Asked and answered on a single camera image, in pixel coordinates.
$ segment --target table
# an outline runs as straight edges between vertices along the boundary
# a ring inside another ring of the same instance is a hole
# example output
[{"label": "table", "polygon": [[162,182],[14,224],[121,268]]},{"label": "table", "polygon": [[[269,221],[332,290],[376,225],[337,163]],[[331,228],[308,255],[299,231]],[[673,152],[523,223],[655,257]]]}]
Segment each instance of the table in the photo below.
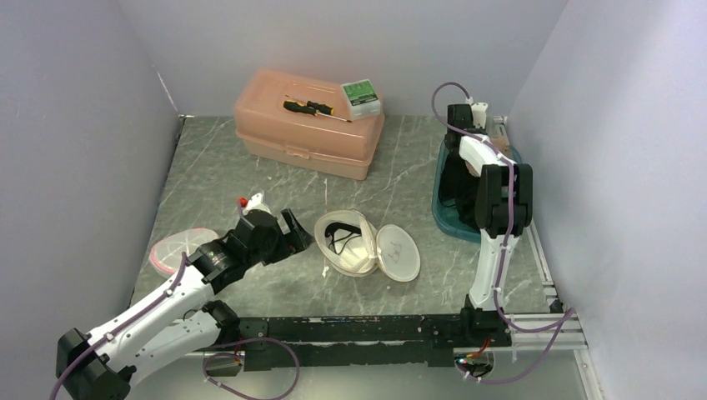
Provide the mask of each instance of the table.
[{"label": "table", "polygon": [[[422,267],[407,283],[380,271],[346,277],[331,268],[323,276],[324,256],[313,244],[277,264],[251,268],[224,289],[218,298],[240,317],[458,313],[474,281],[479,245],[442,233],[430,211],[444,132],[433,117],[386,116],[369,176],[355,181],[250,155],[232,118],[188,118],[148,250],[188,228],[224,234],[238,221],[237,199],[265,190],[274,212],[291,208],[309,232],[319,217],[341,209],[362,212],[377,228],[398,225],[417,243]],[[146,253],[133,303],[162,282]],[[548,311],[528,234],[510,261],[506,299],[508,312]]]}]

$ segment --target small plastic box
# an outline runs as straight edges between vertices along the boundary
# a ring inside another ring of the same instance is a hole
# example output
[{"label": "small plastic box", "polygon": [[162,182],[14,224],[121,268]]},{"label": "small plastic box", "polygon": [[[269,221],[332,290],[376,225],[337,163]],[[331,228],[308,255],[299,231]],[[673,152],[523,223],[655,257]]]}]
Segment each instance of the small plastic box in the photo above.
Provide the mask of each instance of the small plastic box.
[{"label": "small plastic box", "polygon": [[302,168],[365,179],[384,115],[344,122],[284,109],[285,100],[292,99],[328,104],[333,115],[349,118],[338,83],[261,69],[233,106],[236,134],[248,151]]}]

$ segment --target orange wire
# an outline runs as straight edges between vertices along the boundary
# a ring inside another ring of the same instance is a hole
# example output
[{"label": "orange wire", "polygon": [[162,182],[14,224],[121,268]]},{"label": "orange wire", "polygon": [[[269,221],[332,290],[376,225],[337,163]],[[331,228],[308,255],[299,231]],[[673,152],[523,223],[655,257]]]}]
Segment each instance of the orange wire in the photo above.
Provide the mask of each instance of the orange wire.
[{"label": "orange wire", "polygon": [[489,346],[489,344],[491,344],[491,337],[490,336],[486,338],[484,345],[481,346],[481,348],[477,352],[470,352],[469,354],[466,355],[466,357],[476,358],[476,357],[480,356],[481,353],[483,353],[484,350],[486,350],[486,348]]}]

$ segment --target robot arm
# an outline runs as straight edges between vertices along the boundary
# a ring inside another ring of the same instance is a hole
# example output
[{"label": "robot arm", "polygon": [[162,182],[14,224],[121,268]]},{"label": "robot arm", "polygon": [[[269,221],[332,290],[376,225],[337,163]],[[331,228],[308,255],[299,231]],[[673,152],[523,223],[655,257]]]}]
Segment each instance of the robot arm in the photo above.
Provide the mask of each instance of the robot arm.
[{"label": "robot arm", "polygon": [[122,400],[132,385],[182,355],[238,340],[238,316],[213,297],[251,267],[277,263],[313,241],[289,210],[282,211],[289,228],[283,233],[262,200],[262,193],[251,198],[235,229],[197,248],[178,273],[123,314],[88,334],[72,329],[61,337],[57,377],[72,398]]},{"label": "robot arm", "polygon": [[[494,288],[500,288],[499,307],[504,305],[505,274],[519,236],[530,225],[533,196],[533,170],[530,165],[517,164],[505,158],[492,150],[489,144],[489,138],[483,135],[462,137],[459,142],[459,156],[479,173],[474,216],[481,232],[481,250],[469,300],[474,309],[482,311],[496,309]],[[513,193],[509,193],[511,176],[514,179]],[[510,235],[506,237],[510,220],[509,203],[512,203],[514,215]]]}]

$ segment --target green label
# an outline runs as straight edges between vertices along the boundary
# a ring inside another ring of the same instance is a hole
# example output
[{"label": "green label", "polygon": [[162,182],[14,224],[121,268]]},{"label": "green label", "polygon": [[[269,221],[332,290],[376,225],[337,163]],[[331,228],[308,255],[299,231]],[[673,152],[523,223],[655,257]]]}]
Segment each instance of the green label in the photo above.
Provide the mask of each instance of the green label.
[{"label": "green label", "polygon": [[351,102],[352,106],[358,106],[378,100],[374,87],[371,85],[371,81],[368,80],[351,83],[350,85],[344,86],[343,90],[346,92],[346,97]]}]

